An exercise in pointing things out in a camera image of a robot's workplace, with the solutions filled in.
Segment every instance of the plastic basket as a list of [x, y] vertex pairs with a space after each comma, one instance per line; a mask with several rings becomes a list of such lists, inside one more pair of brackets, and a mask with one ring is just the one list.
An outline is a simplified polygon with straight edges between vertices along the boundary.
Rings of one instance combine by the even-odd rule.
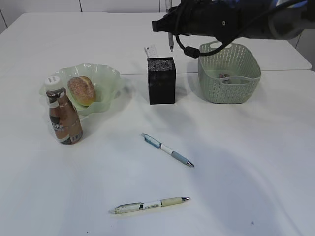
[[[221, 43], [202, 44], [201, 52], [212, 51]], [[239, 104], [253, 94], [261, 77], [259, 65], [248, 48], [232, 43], [217, 54], [199, 57], [198, 75], [205, 98], [213, 103]]]

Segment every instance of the bottle cap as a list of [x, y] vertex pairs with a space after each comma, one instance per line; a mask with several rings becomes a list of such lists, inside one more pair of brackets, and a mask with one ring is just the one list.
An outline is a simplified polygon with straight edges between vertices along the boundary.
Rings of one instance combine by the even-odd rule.
[[63, 87], [63, 83], [59, 76], [49, 76], [45, 82], [46, 91], [57, 91]]

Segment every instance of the white table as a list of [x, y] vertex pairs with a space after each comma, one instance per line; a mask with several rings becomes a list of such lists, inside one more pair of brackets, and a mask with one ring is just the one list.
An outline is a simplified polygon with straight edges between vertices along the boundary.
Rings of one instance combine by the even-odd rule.
[[[263, 72], [240, 105], [206, 102], [197, 75], [178, 74], [176, 104], [150, 106], [147, 76], [124, 78], [127, 88], [109, 111], [81, 121], [84, 138], [72, 146], [51, 133], [41, 81], [1, 78], [1, 235], [314, 234], [314, 72]], [[196, 167], [145, 143], [141, 132]], [[175, 196], [191, 201], [107, 213]]]
[[[144, 47], [155, 44], [160, 57], [174, 57], [178, 73], [197, 72], [197, 60], [175, 43], [169, 51], [164, 32], [153, 32], [152, 21], [164, 13], [27, 13], [0, 35], [0, 75], [46, 76], [81, 63], [107, 64], [122, 74], [146, 74]], [[212, 37], [182, 37], [184, 45], [199, 47]], [[238, 39], [262, 70], [310, 69], [287, 41]]]

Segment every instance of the bread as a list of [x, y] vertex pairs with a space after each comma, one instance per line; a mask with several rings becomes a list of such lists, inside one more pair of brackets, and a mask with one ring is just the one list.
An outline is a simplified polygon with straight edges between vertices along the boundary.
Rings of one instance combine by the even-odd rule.
[[90, 106], [96, 102], [96, 92], [88, 77], [73, 77], [68, 81], [68, 87], [73, 98], [82, 106]]

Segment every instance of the plastic bottle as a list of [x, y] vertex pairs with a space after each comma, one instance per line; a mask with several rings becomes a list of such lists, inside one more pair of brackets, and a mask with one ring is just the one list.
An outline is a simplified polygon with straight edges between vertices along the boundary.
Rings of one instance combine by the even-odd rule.
[[58, 141], [66, 145], [76, 143], [82, 137], [82, 127], [61, 79], [58, 76], [50, 76], [45, 80], [45, 87], [49, 118]]

